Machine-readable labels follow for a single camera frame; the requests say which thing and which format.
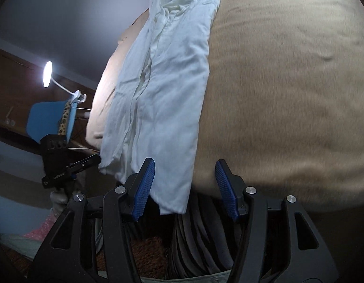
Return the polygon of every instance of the leopard print fabric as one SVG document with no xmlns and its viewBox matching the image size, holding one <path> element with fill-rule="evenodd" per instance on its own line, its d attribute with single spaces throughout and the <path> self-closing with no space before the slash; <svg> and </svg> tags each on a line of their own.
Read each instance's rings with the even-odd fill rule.
<svg viewBox="0 0 364 283">
<path fill-rule="evenodd" d="M 70 111 L 71 111 L 71 100 L 68 100 L 66 102 L 66 105 L 64 106 L 62 118 L 59 121 L 59 130 L 58 130 L 59 135 L 66 135 L 66 128 L 68 126 L 68 117 Z"/>
</svg>

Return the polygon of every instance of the metal screw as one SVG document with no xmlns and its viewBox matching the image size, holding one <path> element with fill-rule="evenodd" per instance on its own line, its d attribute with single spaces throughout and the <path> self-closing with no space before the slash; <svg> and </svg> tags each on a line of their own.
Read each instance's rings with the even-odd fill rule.
<svg viewBox="0 0 364 283">
<path fill-rule="evenodd" d="M 126 188 L 124 186 L 115 187 L 115 192 L 117 194 L 123 194 L 125 191 L 126 191 Z"/>
<path fill-rule="evenodd" d="M 252 187 L 252 186 L 246 187 L 245 190 L 246 190 L 246 192 L 248 194 L 251 194 L 251 195 L 253 195 L 253 194 L 255 194 L 257 192 L 257 190 L 254 187 Z"/>
<path fill-rule="evenodd" d="M 292 196 L 292 195 L 289 195 L 289 196 L 287 196 L 287 201 L 290 202 L 290 203 L 295 203 L 296 202 L 296 197 Z"/>
<path fill-rule="evenodd" d="M 75 202 L 81 202 L 82 200 L 84 200 L 83 194 L 77 194 L 73 197 L 73 201 L 75 201 Z"/>
</svg>

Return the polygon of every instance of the white wall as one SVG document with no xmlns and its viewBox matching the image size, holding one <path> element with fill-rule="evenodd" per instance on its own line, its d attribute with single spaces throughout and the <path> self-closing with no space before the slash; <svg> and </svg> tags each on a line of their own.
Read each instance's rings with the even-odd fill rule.
<svg viewBox="0 0 364 283">
<path fill-rule="evenodd" d="M 11 44 L 1 38 L 0 38 L 0 49 L 4 50 L 14 56 L 22 58 L 25 61 L 28 61 L 41 68 L 43 68 L 46 65 L 46 63 L 49 61 L 49 58 L 44 58 L 44 57 L 35 55 L 27 50 L 24 50 L 18 46 L 15 46 L 14 44 Z M 74 81 L 76 83 L 89 87 L 93 90 L 97 89 L 98 81 L 93 81 L 82 75 L 79 75 L 71 70 L 66 69 L 65 67 L 63 67 L 60 64 L 56 64 L 56 65 L 53 64 L 53 73 L 59 74 L 65 78 L 70 79 L 71 81 Z"/>
<path fill-rule="evenodd" d="M 55 71 L 64 70 L 71 80 L 80 76 L 97 83 L 120 34 L 148 6 L 149 0 L 6 0 L 0 9 L 1 49 L 9 52 L 6 47 L 13 45 L 52 60 Z"/>
</svg>

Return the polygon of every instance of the blue chair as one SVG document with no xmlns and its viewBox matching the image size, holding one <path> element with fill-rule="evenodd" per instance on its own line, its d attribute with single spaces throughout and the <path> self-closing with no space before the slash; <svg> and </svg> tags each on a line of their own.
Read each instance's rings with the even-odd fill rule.
<svg viewBox="0 0 364 283">
<path fill-rule="evenodd" d="M 67 101 L 40 102 L 34 104 L 29 113 L 26 125 L 27 134 L 40 143 L 41 139 L 48 134 L 57 134 L 59 121 L 62 118 Z M 66 139 L 69 142 L 76 118 L 77 103 L 73 102 L 68 117 Z"/>
</svg>

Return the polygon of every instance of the pink fabric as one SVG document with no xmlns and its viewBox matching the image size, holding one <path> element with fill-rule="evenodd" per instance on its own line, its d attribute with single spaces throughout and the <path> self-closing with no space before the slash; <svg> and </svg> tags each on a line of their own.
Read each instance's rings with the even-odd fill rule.
<svg viewBox="0 0 364 283">
<path fill-rule="evenodd" d="M 43 241 L 48 234 L 48 232 L 51 230 L 52 226 L 54 225 L 56 221 L 56 217 L 53 213 L 48 215 L 46 217 L 45 222 L 42 223 L 40 228 L 36 230 L 32 230 L 31 232 L 24 235 L 26 238 L 30 238 L 33 240 Z"/>
</svg>

